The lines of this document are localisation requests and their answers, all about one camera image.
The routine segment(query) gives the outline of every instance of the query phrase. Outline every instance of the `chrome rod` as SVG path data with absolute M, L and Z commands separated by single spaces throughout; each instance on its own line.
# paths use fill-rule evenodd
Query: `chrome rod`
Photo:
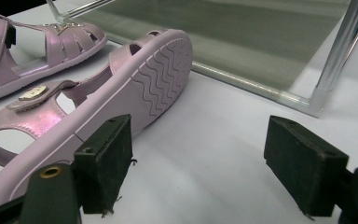
M 358 0 L 351 0 L 316 89 L 331 91 L 358 39 Z

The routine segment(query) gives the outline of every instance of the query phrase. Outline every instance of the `glass panel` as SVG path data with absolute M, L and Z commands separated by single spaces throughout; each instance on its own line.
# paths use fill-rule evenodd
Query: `glass panel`
M 154 29 L 184 30 L 193 42 L 193 70 L 315 117 L 333 81 L 322 91 L 317 86 L 337 78 L 358 34 L 358 0 L 96 2 L 103 3 L 61 20 L 95 23 L 120 44 Z

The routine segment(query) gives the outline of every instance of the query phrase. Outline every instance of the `black clamp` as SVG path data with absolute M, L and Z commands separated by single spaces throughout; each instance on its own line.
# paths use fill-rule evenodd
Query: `black clamp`
M 300 124 L 271 116 L 264 158 L 308 217 L 331 217 L 358 224 L 358 168 L 346 169 L 349 156 Z
M 0 223 L 77 224 L 84 214 L 113 213 L 132 158 L 131 116 L 106 121 L 74 154 L 31 176 L 24 196 L 0 206 Z

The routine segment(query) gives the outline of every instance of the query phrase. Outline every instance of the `wavy tread pattern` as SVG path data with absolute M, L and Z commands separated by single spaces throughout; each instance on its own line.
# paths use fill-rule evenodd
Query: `wavy tread pattern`
M 141 65 L 132 80 L 142 84 L 138 86 L 143 88 L 143 100 L 150 104 L 149 116 L 160 116 L 175 102 L 187 83 L 192 60 L 191 43 L 176 39 Z

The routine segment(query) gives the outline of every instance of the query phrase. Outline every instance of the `sandal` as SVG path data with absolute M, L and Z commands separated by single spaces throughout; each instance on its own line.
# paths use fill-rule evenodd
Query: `sandal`
M 23 195 L 41 166 L 71 163 L 75 150 L 106 120 L 130 114 L 132 135 L 156 120 L 181 93 L 192 60 L 185 32 L 153 31 L 111 52 L 96 76 L 45 83 L 0 110 L 0 131 L 14 129 L 34 139 L 18 155 L 0 147 L 0 204 Z M 57 104 L 60 92 L 76 106 L 69 115 Z
M 26 64 L 16 64 L 5 45 L 9 25 L 44 32 L 46 56 Z M 28 25 L 0 15 L 0 97 L 86 60 L 106 42 L 104 31 L 92 24 Z

